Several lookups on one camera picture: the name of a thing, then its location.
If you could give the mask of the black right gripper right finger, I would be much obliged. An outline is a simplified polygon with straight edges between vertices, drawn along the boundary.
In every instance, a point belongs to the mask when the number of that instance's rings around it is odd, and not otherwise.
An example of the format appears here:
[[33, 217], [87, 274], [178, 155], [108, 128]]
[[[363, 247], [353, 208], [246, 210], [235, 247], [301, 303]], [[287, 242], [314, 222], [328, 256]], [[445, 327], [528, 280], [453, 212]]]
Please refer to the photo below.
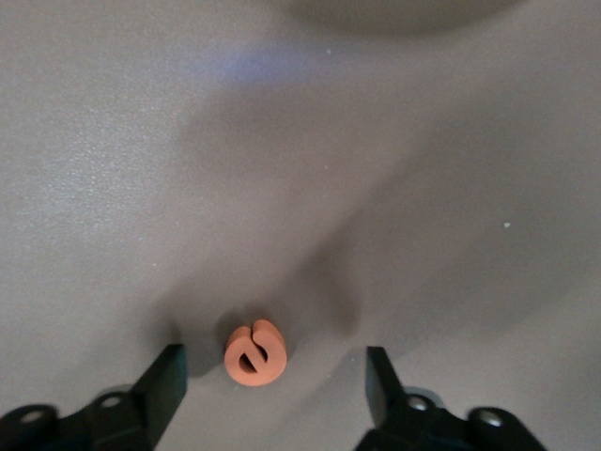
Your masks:
[[374, 426], [358, 450], [543, 450], [515, 415], [476, 407], [461, 419], [431, 397], [409, 393], [386, 350], [366, 349], [365, 392]]

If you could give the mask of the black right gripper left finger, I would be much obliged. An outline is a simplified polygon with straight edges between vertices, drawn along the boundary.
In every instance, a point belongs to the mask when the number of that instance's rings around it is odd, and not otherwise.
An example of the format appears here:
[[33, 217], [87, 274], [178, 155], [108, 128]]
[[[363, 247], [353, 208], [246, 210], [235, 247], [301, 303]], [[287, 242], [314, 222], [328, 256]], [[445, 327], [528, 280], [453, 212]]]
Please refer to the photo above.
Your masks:
[[96, 397], [60, 416], [51, 404], [29, 404], [1, 417], [3, 450], [153, 450], [187, 392], [182, 344], [166, 346], [127, 390]]

